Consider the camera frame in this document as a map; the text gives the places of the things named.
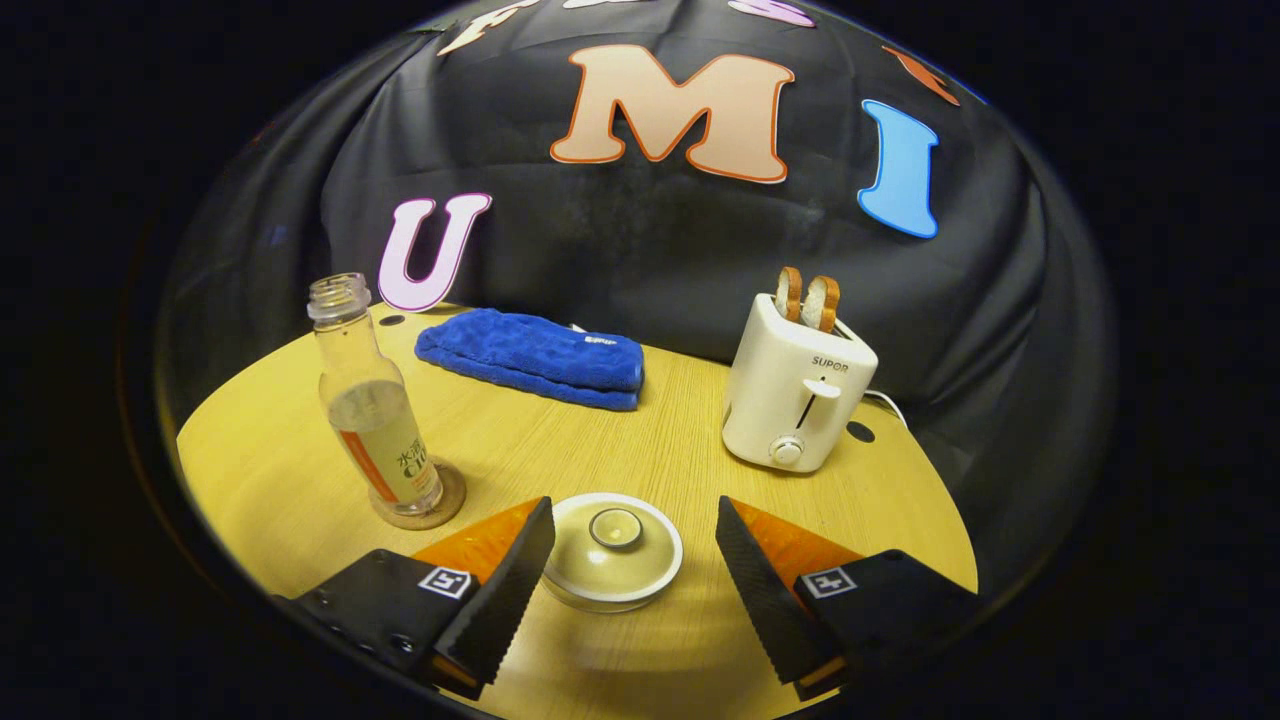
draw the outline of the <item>toaster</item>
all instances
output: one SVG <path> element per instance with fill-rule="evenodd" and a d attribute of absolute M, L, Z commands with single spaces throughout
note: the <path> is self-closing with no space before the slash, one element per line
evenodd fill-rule
<path fill-rule="evenodd" d="M 838 319 L 824 333 L 783 318 L 772 295 L 756 295 L 724 391 L 724 447 L 756 465 L 817 470 L 877 363 L 876 352 Z"/>

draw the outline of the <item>folded blue towel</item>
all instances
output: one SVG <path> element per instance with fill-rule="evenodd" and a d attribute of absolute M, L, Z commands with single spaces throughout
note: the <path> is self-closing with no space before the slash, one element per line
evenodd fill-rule
<path fill-rule="evenodd" d="M 463 375 L 608 410 L 635 410 L 644 384 L 644 351 L 632 340 L 490 309 L 422 331 L 413 352 Z"/>

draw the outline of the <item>round wooden table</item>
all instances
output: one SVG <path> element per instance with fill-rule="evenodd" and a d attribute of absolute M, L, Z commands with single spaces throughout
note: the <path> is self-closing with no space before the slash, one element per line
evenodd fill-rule
<path fill-rule="evenodd" d="M 495 683 L 477 702 L 504 717 L 776 717 L 804 705 L 778 683 L 716 544 L 717 500 L 741 500 L 863 555 L 900 548 L 977 592 L 960 514 L 901 421 L 874 401 L 826 465 L 786 475 L 721 442 L 728 366 L 645 347 L 634 413 L 570 405 L 419 360 L 419 333 L 466 311 L 370 307 L 378 342 L 404 374 L 428 450 L 467 482 L 458 515 L 431 530 L 374 512 L 365 480 L 329 428 L 316 341 L 301 337 L 214 392 L 178 436 L 193 502 L 265 592 L 297 597 L 374 548 L 403 555 L 532 497 L 596 491 L 639 497 L 685 543 L 672 585 L 618 615 L 571 609 L 539 585 Z"/>

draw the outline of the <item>black background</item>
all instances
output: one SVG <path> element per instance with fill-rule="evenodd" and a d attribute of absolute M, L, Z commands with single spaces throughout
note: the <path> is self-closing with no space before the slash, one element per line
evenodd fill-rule
<path fill-rule="evenodd" d="M 1261 625 L 1276 571 L 1263 538 L 1249 536 L 1271 506 L 1251 461 L 1271 451 L 1266 425 L 1236 413 L 1274 392 L 1245 370 L 1267 350 L 1262 319 L 1247 314 L 1265 307 L 1267 286 L 1245 273 L 1268 265 L 1274 243 L 1251 214 L 1274 184 L 1261 111 L 1274 96 L 1262 50 L 1274 13 L 1263 3 L 1007 5 L 846 12 L 1000 108 L 1075 191 L 1121 311 L 1120 416 L 1068 547 L 919 702 L 1000 715 L 1260 712 L 1277 660 Z M 436 8 L 10 12 L 12 217 L 29 220 L 4 243 L 6 319 L 24 331 L 5 343 L 4 443 L 19 470 L 6 486 L 19 571 L 5 637 L 12 684 L 29 701 L 14 706 L 20 716 L 375 711 L 367 687 L 255 624 L 172 543 L 133 479 L 113 343 L 147 229 L 189 215 L 285 104 Z M 1231 337 L 1242 328 L 1251 332 Z"/>

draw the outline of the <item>plastic bottle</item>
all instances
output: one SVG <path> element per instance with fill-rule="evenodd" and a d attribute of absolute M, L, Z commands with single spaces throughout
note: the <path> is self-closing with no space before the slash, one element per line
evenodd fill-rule
<path fill-rule="evenodd" d="M 311 284 L 307 315 L 315 320 L 324 363 L 320 401 L 375 501 L 397 515 L 421 516 L 440 502 L 443 486 L 417 429 L 404 377 L 378 348 L 370 299 L 361 273 Z"/>

